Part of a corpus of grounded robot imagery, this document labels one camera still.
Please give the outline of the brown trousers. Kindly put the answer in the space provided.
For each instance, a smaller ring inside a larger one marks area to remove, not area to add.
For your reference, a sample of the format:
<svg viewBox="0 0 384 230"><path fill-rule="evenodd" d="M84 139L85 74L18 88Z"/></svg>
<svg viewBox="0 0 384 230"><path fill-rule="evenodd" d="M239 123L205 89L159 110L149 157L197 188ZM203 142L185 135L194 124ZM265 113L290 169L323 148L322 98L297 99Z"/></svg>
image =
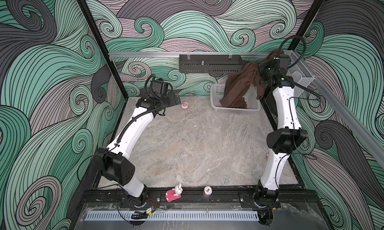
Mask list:
<svg viewBox="0 0 384 230"><path fill-rule="evenodd" d="M259 65L257 62L249 62L243 67L242 73L228 75L222 105L229 106L240 100L251 85L257 88L257 99L264 96L268 85L261 79Z"/></svg>

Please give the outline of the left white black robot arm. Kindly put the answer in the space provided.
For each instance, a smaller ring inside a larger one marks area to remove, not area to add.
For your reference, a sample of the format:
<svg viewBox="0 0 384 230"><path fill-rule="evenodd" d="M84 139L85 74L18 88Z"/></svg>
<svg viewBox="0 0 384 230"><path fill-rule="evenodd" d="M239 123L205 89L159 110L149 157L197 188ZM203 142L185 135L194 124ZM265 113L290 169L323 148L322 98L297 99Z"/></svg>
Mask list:
<svg viewBox="0 0 384 230"><path fill-rule="evenodd" d="M131 197L140 198L146 189L136 176L136 167L130 162L136 142L156 116L165 116L166 109L181 103L171 83L150 75L145 82L146 94L141 97L122 131L108 144L95 152L98 172L119 186Z"/></svg>

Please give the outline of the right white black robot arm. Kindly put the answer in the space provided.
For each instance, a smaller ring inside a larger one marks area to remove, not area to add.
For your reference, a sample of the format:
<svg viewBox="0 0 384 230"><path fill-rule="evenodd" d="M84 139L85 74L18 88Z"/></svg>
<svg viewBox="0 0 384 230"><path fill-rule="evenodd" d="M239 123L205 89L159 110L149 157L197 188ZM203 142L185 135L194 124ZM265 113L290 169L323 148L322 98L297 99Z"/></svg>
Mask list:
<svg viewBox="0 0 384 230"><path fill-rule="evenodd" d="M264 61L259 68L262 80L272 91L278 112L277 129L267 135L267 145L270 148L267 166L254 193L254 199L264 205L277 201L279 180L285 163L308 136L297 117L295 87L312 94L315 100L321 99L320 94L287 75L288 70L303 57L300 56L294 63L290 63L287 57L282 56L283 47L284 44L281 43L276 55Z"/></svg>

